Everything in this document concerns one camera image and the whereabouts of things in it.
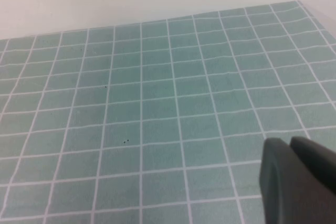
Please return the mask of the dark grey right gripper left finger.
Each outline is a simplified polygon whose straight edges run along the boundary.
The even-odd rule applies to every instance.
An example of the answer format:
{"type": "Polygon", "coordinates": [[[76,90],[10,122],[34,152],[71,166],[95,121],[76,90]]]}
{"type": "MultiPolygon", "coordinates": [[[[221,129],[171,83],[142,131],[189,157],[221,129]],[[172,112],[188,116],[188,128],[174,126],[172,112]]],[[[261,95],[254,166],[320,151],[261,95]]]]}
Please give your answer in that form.
{"type": "Polygon", "coordinates": [[[280,138],[267,138],[259,186],[266,223],[335,223],[335,194],[280,138]]]}

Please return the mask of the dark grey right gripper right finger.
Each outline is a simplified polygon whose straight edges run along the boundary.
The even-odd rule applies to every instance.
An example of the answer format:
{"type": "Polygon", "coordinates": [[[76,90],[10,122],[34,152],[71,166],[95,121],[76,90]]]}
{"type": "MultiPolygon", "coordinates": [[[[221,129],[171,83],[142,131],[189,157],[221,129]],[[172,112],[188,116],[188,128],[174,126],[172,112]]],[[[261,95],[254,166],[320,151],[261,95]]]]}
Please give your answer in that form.
{"type": "Polygon", "coordinates": [[[335,152],[302,136],[292,137],[290,147],[310,173],[335,194],[335,152]]]}

